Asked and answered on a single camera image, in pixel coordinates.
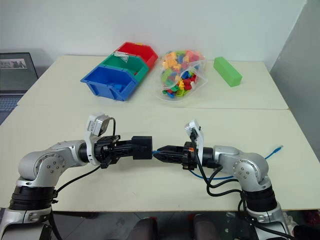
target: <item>plastic bag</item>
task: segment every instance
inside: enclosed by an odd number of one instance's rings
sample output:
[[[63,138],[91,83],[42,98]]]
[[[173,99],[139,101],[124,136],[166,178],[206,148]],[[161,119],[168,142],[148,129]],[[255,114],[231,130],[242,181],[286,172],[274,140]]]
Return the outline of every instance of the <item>plastic bag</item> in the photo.
[[[157,96],[167,101],[180,101],[207,83],[205,57],[198,51],[170,51],[161,59]]]

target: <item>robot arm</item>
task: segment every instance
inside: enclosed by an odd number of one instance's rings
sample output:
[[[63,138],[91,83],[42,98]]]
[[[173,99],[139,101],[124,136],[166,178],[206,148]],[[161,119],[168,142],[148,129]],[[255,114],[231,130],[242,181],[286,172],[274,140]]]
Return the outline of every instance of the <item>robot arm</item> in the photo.
[[[25,224],[28,234],[23,239],[43,239],[51,232],[50,219],[52,203],[58,196],[55,186],[59,177],[68,168],[81,167],[87,163],[102,169],[116,164],[119,158],[133,156],[133,159],[152,158],[152,137],[134,136],[131,140],[119,141],[120,136],[103,136],[110,120],[114,118],[103,113],[89,117],[84,140],[63,141],[43,151],[31,152],[19,163],[19,179],[0,224],[0,240],[19,239]]]
[[[198,165],[198,156],[201,166],[220,168],[221,172],[234,176],[241,186],[241,195],[247,206],[244,211],[249,216],[251,239],[281,239],[279,235],[271,233],[274,231],[288,235],[288,227],[268,177],[269,166],[265,158],[231,146],[203,147],[204,135],[196,120],[191,121],[184,129],[192,142],[186,142],[183,147],[161,147],[154,157],[162,162],[182,164],[185,170],[194,170]]]

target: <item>white table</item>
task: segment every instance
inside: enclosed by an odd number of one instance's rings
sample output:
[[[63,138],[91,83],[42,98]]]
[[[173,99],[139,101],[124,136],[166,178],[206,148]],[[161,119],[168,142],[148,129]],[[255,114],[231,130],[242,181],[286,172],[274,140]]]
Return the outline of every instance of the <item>white table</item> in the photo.
[[[203,108],[203,109],[288,109],[286,102],[263,62],[231,62],[243,75],[241,84],[229,85],[208,61],[208,83],[192,97],[181,102],[166,102],[154,94],[154,82],[159,81],[157,67],[147,75],[129,101],[114,101],[92,94],[80,80],[104,59],[104,56],[66,55],[40,77],[19,101],[19,105],[57,106],[145,106],[148,108]]]
[[[268,159],[269,177],[283,209],[320,208],[320,164],[289,110],[150,108],[131,106],[18,106],[0,126],[0,207],[9,204],[19,160],[64,140],[83,139],[88,115],[105,112],[116,119],[121,139],[153,136],[153,149],[188,141],[185,123],[197,118],[205,145],[229,145]],[[68,169],[58,187],[94,167]],[[238,187],[222,186],[223,192]],[[120,159],[108,169],[69,185],[59,193],[56,211],[210,211],[235,210],[237,193],[210,197],[203,180],[178,164],[156,159]]]

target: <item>red storage bin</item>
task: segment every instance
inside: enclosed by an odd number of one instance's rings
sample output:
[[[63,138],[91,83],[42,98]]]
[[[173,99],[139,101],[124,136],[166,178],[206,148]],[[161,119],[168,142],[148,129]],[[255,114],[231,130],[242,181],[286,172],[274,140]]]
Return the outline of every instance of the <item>red storage bin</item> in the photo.
[[[145,64],[151,69],[155,65],[155,61],[158,59],[158,55],[148,45],[137,44],[126,41],[119,47],[116,52],[127,53],[142,58]]]

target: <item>green storage bin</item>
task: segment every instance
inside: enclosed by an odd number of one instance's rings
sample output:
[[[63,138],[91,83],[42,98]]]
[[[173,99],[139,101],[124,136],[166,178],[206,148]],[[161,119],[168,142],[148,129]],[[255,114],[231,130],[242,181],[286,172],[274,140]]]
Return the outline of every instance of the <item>green storage bin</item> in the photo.
[[[129,70],[138,84],[149,71],[149,67],[139,56],[131,55],[116,56],[113,53],[100,63],[100,65]]]

